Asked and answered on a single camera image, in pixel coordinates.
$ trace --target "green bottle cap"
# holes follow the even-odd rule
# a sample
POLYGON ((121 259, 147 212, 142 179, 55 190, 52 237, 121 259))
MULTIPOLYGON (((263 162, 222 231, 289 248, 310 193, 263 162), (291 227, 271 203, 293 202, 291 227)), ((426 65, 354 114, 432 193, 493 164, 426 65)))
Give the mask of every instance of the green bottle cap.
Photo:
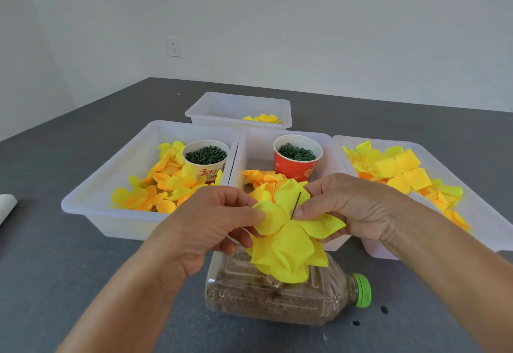
POLYGON ((369 307, 372 299, 369 280, 359 273, 353 273, 352 275, 354 276, 358 286, 358 302, 356 307, 369 307))

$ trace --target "fingernail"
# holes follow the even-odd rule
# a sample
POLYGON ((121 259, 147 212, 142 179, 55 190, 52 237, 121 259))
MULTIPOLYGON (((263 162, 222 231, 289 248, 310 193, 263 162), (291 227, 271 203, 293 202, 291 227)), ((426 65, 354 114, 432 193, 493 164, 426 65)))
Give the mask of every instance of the fingernail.
POLYGON ((294 212, 294 219, 300 219, 303 216, 303 208, 301 206, 296 207, 294 212))

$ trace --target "white plastic bin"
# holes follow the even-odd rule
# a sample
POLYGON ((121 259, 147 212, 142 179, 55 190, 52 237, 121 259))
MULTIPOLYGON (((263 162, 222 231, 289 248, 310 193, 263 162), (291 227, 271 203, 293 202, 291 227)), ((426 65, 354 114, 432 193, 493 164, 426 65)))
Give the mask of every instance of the white plastic bin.
MULTIPOLYGON (((342 146, 355 149, 356 145, 368 140, 375 149, 382 152, 391 146, 397 145, 403 146, 405 150, 410 148, 419 158, 420 167, 426 170, 431 179, 442 179, 446 185, 462 187, 464 194, 455 210, 471 225, 471 234, 495 252, 513 250, 513 225, 418 143, 336 135, 333 137, 333 141, 336 143, 340 156, 351 175, 357 176, 342 146)), ((410 192, 409 196, 421 201, 426 206, 434 207, 431 201, 416 192, 410 192)), ((378 240, 362 240, 362 242, 365 250, 371 256, 380 259, 396 259, 378 240)))
POLYGON ((85 215, 106 236, 145 240, 167 214, 111 208, 112 192, 119 187, 130 189, 128 176, 143 178, 146 175, 158 161, 159 144, 173 141, 188 144, 201 139, 214 139, 229 147, 226 175, 221 182, 227 185, 239 144, 239 131, 190 123, 153 121, 66 196, 61 207, 67 213, 85 215))
POLYGON ((242 128, 266 128, 284 130, 292 126, 290 102, 284 99, 263 98, 258 96, 231 95, 221 92, 206 92, 194 103, 185 116, 195 125, 242 128), (274 114, 281 123, 245 121, 260 114, 274 114))
MULTIPOLYGON (((331 173, 348 173, 337 152, 337 147, 327 134, 253 128, 247 129, 246 134, 240 138, 239 149, 234 161, 234 169, 232 170, 228 185, 246 190, 246 192, 252 191, 253 186, 251 184, 244 185, 242 171, 248 169, 274 170, 273 143, 276 138, 286 134, 304 135, 316 141, 323 149, 323 155, 313 170, 309 181, 314 181, 331 173)), ((324 250, 337 250, 349 237, 349 235, 343 235, 324 244, 324 250)))

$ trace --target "gray table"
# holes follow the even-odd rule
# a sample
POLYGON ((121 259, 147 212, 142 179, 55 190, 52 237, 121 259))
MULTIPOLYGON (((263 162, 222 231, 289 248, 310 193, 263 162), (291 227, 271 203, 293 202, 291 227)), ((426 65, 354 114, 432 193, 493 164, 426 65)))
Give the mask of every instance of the gray table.
MULTIPOLYGON (((288 99, 294 130, 418 142, 513 222, 504 186, 513 183, 511 113, 148 78, 0 142, 0 193, 19 200, 0 227, 0 351, 54 350, 141 244, 105 237, 84 216, 63 213, 64 196, 150 121, 189 122, 184 111, 207 91, 288 99)), ((209 255, 178 295, 156 351, 479 351, 401 262, 373 259, 356 238, 333 257, 369 278, 369 308, 349 308, 324 327, 210 312, 209 255)))

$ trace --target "outlet socket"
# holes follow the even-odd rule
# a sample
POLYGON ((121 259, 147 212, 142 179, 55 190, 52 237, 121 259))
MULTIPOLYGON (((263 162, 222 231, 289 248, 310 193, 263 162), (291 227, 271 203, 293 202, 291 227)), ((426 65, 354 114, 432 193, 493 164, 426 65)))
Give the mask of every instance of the outlet socket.
POLYGON ((167 55, 171 57, 183 57, 182 40, 179 38, 166 38, 167 55))

